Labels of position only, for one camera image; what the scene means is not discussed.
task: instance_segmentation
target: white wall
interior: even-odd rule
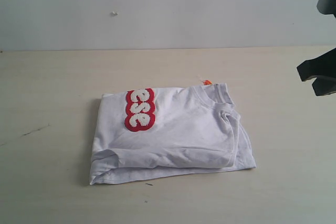
[[[0,0],[0,49],[335,44],[317,0]],[[116,17],[109,14],[119,13]]]

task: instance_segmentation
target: red logo patch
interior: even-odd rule
[[[150,129],[155,122],[154,91],[152,89],[128,91],[126,101],[126,128],[134,132]]]

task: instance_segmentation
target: wooden table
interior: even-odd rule
[[[3,52],[0,223],[336,223],[336,95],[296,71],[331,48]],[[89,186],[101,94],[197,76],[228,84],[258,167]]]

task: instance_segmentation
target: white t-shirt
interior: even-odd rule
[[[225,84],[104,94],[90,183],[253,168],[249,139],[239,119]],[[237,153],[243,145],[239,139],[246,143],[247,154]],[[240,156],[249,162],[238,168]]]

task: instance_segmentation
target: scratch on table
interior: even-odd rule
[[[21,136],[26,136],[26,135],[32,134],[32,133],[34,133],[34,132],[41,131],[41,130],[43,130],[43,129],[49,127],[49,126],[50,126],[50,124],[48,124],[47,126],[40,127],[40,128],[38,128],[38,129],[36,129],[36,130],[29,131],[29,132],[27,132],[27,133],[25,133],[25,134],[23,134],[23,135],[21,135]]]

